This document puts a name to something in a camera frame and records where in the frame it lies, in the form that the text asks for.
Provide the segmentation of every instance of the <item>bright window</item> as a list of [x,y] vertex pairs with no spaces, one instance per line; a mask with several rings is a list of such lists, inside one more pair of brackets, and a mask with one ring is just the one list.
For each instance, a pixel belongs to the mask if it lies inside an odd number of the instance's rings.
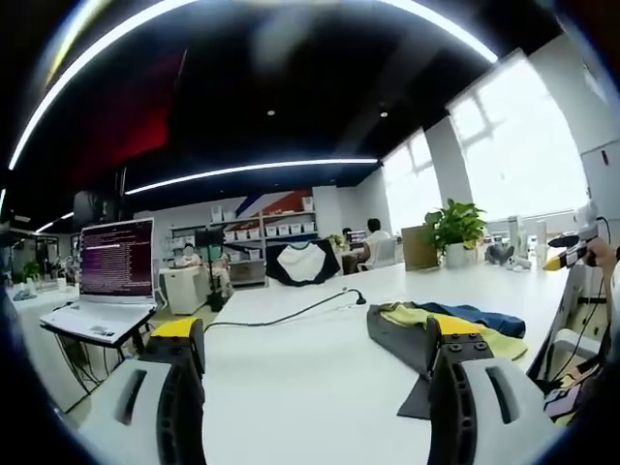
[[587,201],[564,114],[517,55],[449,106],[474,201],[487,221],[566,211]]
[[394,233],[421,225],[427,212],[442,205],[423,131],[415,133],[388,155],[383,170],[389,220]]

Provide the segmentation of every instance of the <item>floor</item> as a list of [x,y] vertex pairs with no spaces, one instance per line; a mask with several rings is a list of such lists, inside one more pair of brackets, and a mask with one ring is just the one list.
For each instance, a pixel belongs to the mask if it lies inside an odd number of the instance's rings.
[[[200,318],[202,320],[202,327],[206,327],[207,325],[212,323],[216,316],[217,316],[217,313],[211,312],[211,309],[209,308],[208,305],[202,306],[193,315],[191,315],[191,317]],[[169,307],[165,307],[162,310],[158,311],[153,316],[153,318],[149,320],[149,322],[154,327],[159,327],[166,322],[171,322],[174,320],[181,320],[183,318],[188,318],[188,316],[187,315],[173,315]],[[150,333],[146,332],[142,335],[142,339],[144,340],[144,343],[148,341],[149,334]],[[125,352],[132,353],[133,348],[128,348],[127,351]],[[87,396],[81,402],[79,402],[79,404],[77,404],[74,407],[74,409],[71,412],[69,412],[69,414],[67,414],[68,423],[71,424],[73,427],[78,428],[88,416],[88,413],[90,412],[90,405],[91,405],[90,396]]]

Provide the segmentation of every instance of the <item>white table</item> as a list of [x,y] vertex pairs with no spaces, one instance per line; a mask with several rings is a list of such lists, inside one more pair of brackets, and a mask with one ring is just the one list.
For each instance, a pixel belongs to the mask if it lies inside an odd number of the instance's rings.
[[[552,328],[569,272],[519,273],[480,263],[420,273],[399,264],[321,286],[236,293],[216,321],[266,322],[344,287],[368,304],[396,300],[471,304],[526,322],[528,369]],[[205,335],[202,428],[214,465],[426,463],[430,422],[396,415],[419,375],[373,342],[368,305],[339,297],[289,322],[215,326]]]
[[[11,299],[17,313],[28,357],[49,396],[60,410],[66,412],[79,402],[86,392],[63,357],[56,336],[41,328],[39,318],[60,305],[78,300],[79,291],[77,288],[68,287],[66,292],[47,291],[35,298],[13,301],[15,293],[15,290],[7,290],[8,298]],[[95,376],[103,380],[106,377],[103,348],[87,345],[86,350]],[[117,360],[116,352],[108,350],[107,358],[108,370],[111,371]]]

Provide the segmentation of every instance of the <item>cable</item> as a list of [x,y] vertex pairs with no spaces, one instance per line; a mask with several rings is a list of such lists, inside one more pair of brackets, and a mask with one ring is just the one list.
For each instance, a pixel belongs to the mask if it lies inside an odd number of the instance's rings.
[[96,383],[100,383],[101,381],[95,376],[95,372],[93,371],[93,365],[90,363],[90,354],[88,354],[88,348],[86,344],[82,343],[84,348],[84,354],[86,355],[86,363],[88,363],[88,369],[90,370],[90,375],[93,377]]
[[599,296],[597,297],[597,303],[595,303],[594,308],[590,312],[590,315],[588,316],[588,318],[585,321],[585,324],[583,325],[583,329],[579,333],[579,337],[577,338],[577,343],[574,345],[573,353],[571,354],[571,356],[569,356],[569,359],[566,360],[566,363],[564,363],[564,366],[562,366],[562,368],[560,368],[558,373],[553,377],[553,379],[551,380],[551,383],[553,383],[554,381],[558,379],[558,377],[562,374],[564,370],[566,370],[566,367],[569,366],[569,363],[571,363],[571,360],[573,360],[573,357],[576,355],[577,349],[579,349],[579,343],[581,342],[581,337],[583,337],[583,333],[585,332],[585,328],[588,327],[588,325],[590,324],[590,320],[592,320],[592,317],[594,316],[594,312],[596,312],[597,307],[599,306],[599,300],[601,299],[601,292],[603,291],[604,280],[605,279],[601,280],[601,285],[599,286]]
[[60,348],[60,354],[62,354],[62,357],[65,359],[65,361],[67,362],[67,366],[69,367],[69,369],[71,370],[71,372],[74,374],[74,376],[76,377],[77,383],[81,386],[82,389],[84,389],[84,391],[86,392],[86,395],[90,395],[90,390],[88,390],[88,388],[86,387],[86,385],[84,384],[83,379],[80,377],[80,375],[78,374],[78,371],[76,370],[76,368],[74,367],[74,365],[69,361],[69,358],[65,352],[65,346],[64,344],[61,342],[60,337],[58,336],[58,334],[54,334],[54,336],[56,336],[56,342],[58,343],[58,347]]
[[108,371],[108,361],[106,360],[106,348],[102,348],[104,351],[104,368],[106,368],[106,377],[109,378],[109,371]]
[[609,227],[609,222],[604,216],[599,216],[597,220],[599,221],[603,220],[604,224],[607,226],[607,242],[611,244],[611,228]]
[[334,294],[328,298],[324,298],[323,300],[321,300],[320,302],[317,303],[313,303],[312,305],[310,305],[309,307],[306,307],[302,310],[299,310],[298,312],[293,313],[292,315],[288,315],[286,317],[282,317],[282,318],[278,318],[277,320],[273,320],[272,322],[266,322],[266,323],[234,323],[234,322],[215,322],[215,323],[211,323],[210,325],[207,325],[206,328],[204,329],[204,332],[206,332],[208,329],[210,329],[211,327],[214,326],[246,326],[246,327],[261,327],[261,326],[271,326],[271,325],[276,325],[278,323],[282,323],[285,322],[286,320],[290,320],[291,318],[294,317],[298,317],[299,315],[301,315],[302,313],[307,312],[308,310],[312,310],[315,307],[318,307],[319,305],[329,302],[330,300],[334,300],[336,297],[339,297],[340,295],[345,295],[348,293],[357,293],[357,301],[356,301],[356,305],[363,305],[366,303],[366,299],[363,297],[363,295],[361,294],[360,291],[358,291],[357,289],[345,289],[344,291],[342,291],[341,293],[338,294]]

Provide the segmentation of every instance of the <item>white storage box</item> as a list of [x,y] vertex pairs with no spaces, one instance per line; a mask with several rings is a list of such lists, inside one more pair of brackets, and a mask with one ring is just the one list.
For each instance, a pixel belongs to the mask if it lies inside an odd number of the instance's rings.
[[302,198],[301,204],[303,205],[303,211],[314,211],[314,198],[313,197]]
[[236,238],[237,240],[246,240],[248,238],[248,231],[247,230],[237,231]]
[[213,205],[211,207],[211,222],[221,223],[224,220],[222,216],[222,205]]

